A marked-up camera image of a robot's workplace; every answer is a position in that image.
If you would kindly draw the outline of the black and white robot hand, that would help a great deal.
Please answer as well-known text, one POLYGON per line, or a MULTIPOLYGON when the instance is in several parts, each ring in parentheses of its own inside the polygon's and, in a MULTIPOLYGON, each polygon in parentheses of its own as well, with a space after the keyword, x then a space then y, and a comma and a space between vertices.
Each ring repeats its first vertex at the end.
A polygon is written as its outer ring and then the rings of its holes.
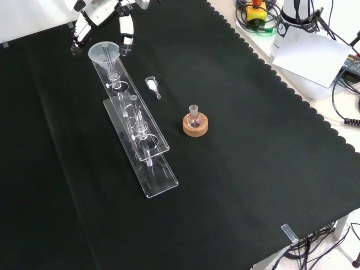
POLYGON ((134 25, 131 17, 131 10, 138 6, 142 10, 147 10, 150 1, 65 1, 69 11, 79 15, 74 30, 72 31, 72 44, 70 50, 72 54, 79 55, 84 51, 87 42, 90 40, 91 33, 106 25, 114 17, 119 18, 120 45, 119 53, 127 55, 132 49, 134 40, 134 25))

